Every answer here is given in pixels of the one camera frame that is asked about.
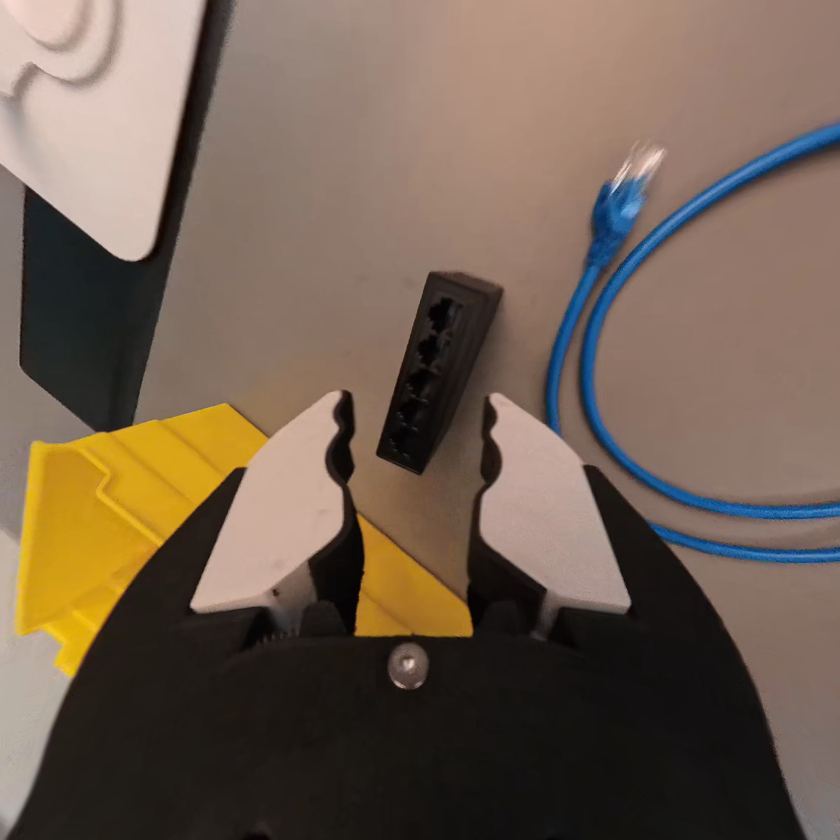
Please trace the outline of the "yellow plastic bin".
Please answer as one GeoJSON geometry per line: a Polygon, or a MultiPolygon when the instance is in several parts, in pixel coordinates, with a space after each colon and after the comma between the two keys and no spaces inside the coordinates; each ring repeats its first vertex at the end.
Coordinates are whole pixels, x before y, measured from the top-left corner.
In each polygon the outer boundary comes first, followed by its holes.
{"type": "MultiPolygon", "coordinates": [[[[227,404],[30,449],[18,634],[45,631],[74,676],[136,575],[269,437],[227,404]]],[[[293,634],[300,618],[269,626],[293,634]]]]}

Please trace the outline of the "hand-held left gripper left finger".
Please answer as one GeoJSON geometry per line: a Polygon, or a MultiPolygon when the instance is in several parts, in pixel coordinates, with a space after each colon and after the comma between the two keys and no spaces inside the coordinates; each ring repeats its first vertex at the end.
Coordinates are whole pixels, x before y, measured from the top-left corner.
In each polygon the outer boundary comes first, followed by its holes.
{"type": "Polygon", "coordinates": [[[266,607],[302,618],[316,602],[355,618],[364,544],[349,482],[354,403],[326,394],[248,462],[191,601],[195,613],[266,607]]]}

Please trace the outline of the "dark flat panel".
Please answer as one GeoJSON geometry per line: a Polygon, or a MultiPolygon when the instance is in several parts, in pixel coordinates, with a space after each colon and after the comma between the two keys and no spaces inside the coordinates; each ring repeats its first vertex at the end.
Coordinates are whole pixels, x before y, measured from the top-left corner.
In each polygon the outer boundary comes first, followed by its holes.
{"type": "Polygon", "coordinates": [[[119,259],[24,189],[19,363],[97,433],[134,422],[235,8],[206,5],[160,232],[147,257],[119,259]]]}

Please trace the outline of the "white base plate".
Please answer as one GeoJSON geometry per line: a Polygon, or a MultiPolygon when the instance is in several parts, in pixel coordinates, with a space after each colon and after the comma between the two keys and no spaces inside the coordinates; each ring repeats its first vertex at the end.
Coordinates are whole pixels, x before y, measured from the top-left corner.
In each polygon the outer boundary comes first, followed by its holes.
{"type": "Polygon", "coordinates": [[[207,2],[1,2],[1,162],[119,259],[157,239],[207,2]]]}

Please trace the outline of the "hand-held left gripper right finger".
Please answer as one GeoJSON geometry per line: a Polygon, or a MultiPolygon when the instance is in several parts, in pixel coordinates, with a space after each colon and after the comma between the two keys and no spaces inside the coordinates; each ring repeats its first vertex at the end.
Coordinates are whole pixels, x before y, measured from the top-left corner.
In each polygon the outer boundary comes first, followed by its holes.
{"type": "Polygon", "coordinates": [[[615,552],[581,458],[506,396],[486,398],[483,486],[467,560],[471,618],[512,602],[520,618],[571,608],[625,616],[631,608],[615,552]]]}

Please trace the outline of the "black ethernet switch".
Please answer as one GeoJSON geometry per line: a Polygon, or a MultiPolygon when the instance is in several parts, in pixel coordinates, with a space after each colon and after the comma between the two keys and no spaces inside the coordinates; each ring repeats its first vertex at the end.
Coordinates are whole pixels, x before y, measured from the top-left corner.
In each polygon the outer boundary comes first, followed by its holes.
{"type": "Polygon", "coordinates": [[[497,283],[465,272],[428,274],[385,415],[379,458],[423,474],[452,424],[502,296],[497,283]]]}

